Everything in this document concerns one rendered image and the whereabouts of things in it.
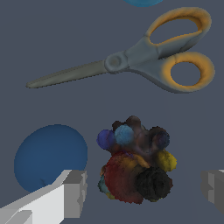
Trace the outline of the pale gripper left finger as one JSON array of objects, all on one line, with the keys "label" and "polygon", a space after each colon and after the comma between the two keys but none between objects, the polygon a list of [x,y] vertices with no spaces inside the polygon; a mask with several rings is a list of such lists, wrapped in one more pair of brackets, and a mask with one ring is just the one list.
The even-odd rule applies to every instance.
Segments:
[{"label": "pale gripper left finger", "polygon": [[51,185],[0,208],[0,224],[60,224],[80,218],[87,177],[86,171],[64,170]]}]

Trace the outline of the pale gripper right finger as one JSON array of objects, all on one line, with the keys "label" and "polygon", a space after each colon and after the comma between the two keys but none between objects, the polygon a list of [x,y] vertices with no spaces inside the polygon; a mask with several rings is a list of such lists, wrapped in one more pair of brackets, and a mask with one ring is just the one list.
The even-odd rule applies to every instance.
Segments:
[{"label": "pale gripper right finger", "polygon": [[202,171],[200,178],[203,196],[224,214],[224,170]]}]

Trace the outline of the light blue round object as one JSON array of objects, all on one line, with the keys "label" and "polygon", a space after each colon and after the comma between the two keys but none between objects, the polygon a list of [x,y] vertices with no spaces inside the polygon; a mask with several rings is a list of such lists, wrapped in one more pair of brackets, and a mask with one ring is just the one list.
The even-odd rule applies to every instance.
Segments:
[{"label": "light blue round object", "polygon": [[163,2],[163,0],[123,0],[127,4],[136,7],[149,7]]}]

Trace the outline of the dark blue ball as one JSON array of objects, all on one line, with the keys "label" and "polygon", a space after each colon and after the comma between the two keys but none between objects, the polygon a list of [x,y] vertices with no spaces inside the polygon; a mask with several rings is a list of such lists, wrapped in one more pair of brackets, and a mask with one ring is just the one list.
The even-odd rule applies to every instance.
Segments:
[{"label": "dark blue ball", "polygon": [[52,184],[64,170],[83,171],[88,147],[83,136],[66,125],[37,129],[19,146],[14,159],[17,182],[28,192]]}]

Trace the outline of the multicoloured lumpy ball cluster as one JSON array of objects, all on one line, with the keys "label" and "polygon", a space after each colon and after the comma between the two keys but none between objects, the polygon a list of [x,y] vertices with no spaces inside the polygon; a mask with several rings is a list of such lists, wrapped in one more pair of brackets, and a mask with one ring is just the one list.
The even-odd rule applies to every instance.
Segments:
[{"label": "multicoloured lumpy ball cluster", "polygon": [[158,126],[146,129],[134,115],[126,122],[114,122],[112,127],[102,130],[96,139],[111,153],[101,168],[99,190],[109,199],[125,203],[165,198],[172,189],[167,173],[177,165],[177,159],[166,150],[170,143],[167,131]]}]

